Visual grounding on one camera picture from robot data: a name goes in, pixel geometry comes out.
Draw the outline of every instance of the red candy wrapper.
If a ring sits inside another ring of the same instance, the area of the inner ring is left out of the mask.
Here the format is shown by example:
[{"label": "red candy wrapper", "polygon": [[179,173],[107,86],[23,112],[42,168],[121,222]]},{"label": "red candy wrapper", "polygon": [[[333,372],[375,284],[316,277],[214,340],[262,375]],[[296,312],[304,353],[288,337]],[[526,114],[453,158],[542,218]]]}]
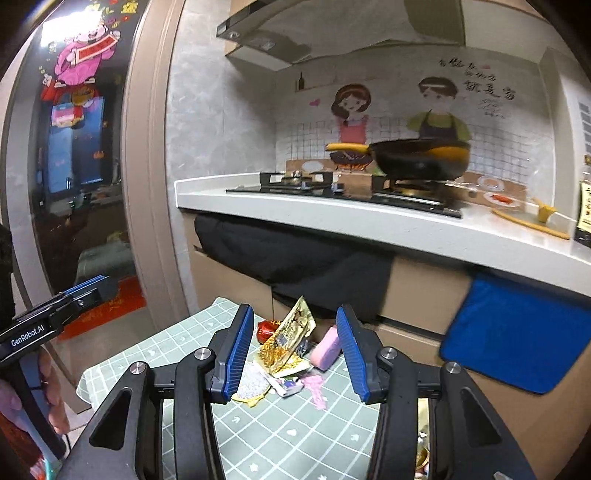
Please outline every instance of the red candy wrapper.
[{"label": "red candy wrapper", "polygon": [[281,322],[275,322],[273,320],[263,320],[256,326],[256,339],[262,345],[265,343],[275,330],[279,327]]}]

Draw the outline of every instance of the metal screw head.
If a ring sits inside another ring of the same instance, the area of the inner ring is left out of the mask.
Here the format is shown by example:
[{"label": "metal screw head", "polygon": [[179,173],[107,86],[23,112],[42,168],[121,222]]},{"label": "metal screw head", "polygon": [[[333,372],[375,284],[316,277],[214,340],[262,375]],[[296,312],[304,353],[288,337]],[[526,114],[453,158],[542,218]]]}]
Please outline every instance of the metal screw head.
[{"label": "metal screw head", "polygon": [[129,371],[134,375],[139,375],[140,373],[143,373],[144,370],[146,370],[146,364],[143,362],[134,362],[129,367]]},{"label": "metal screw head", "polygon": [[458,374],[462,371],[462,366],[457,362],[448,362],[445,364],[445,370],[451,374]]},{"label": "metal screw head", "polygon": [[392,360],[398,356],[398,352],[394,347],[385,346],[379,351],[379,354],[383,356],[386,360]]},{"label": "metal screw head", "polygon": [[209,358],[211,354],[212,351],[209,348],[203,346],[195,350],[195,353],[193,355],[197,360],[205,360],[206,358]]}]

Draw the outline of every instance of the blue towel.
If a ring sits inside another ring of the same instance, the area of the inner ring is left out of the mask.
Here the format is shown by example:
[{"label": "blue towel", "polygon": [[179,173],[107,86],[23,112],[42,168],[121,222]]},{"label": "blue towel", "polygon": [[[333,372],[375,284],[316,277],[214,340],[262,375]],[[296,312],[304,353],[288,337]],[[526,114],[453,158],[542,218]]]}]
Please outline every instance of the blue towel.
[{"label": "blue towel", "polygon": [[544,394],[562,380],[590,340],[590,309],[480,274],[446,333],[440,356]]}]

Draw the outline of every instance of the human hand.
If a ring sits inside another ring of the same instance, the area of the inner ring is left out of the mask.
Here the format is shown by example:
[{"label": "human hand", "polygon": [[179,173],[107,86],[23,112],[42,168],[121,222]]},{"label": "human hand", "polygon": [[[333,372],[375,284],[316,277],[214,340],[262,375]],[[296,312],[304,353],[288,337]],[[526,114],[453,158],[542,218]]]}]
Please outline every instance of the human hand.
[{"label": "human hand", "polygon": [[[58,435],[64,435],[70,431],[70,423],[66,416],[66,408],[61,398],[61,386],[57,373],[51,363],[51,357],[44,348],[39,352],[39,372],[45,383],[45,397],[49,403],[49,423]],[[0,379],[0,413],[21,430],[26,427],[21,423],[20,411],[22,402],[11,385]]]}]

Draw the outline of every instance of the range hood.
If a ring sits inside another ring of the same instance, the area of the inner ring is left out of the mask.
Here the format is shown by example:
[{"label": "range hood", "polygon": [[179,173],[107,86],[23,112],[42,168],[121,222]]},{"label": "range hood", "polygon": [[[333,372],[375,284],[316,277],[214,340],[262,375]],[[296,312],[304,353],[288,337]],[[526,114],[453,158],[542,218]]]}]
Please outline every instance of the range hood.
[{"label": "range hood", "polygon": [[376,46],[465,44],[460,0],[256,0],[216,36],[273,70]]}]

